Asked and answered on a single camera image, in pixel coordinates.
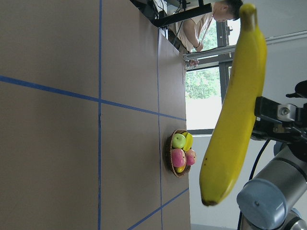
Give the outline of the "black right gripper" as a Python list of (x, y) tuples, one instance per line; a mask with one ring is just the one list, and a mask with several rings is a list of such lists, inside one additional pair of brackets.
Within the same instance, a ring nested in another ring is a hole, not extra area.
[(252, 130), (253, 140), (275, 140), (284, 143), (307, 142), (307, 104), (280, 104), (257, 97)]

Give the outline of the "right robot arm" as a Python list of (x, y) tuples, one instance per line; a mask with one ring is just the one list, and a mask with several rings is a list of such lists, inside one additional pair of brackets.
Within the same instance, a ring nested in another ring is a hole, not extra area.
[(239, 230), (305, 230), (294, 208), (307, 190), (307, 107), (256, 99), (252, 139), (276, 142), (274, 158), (238, 193)]

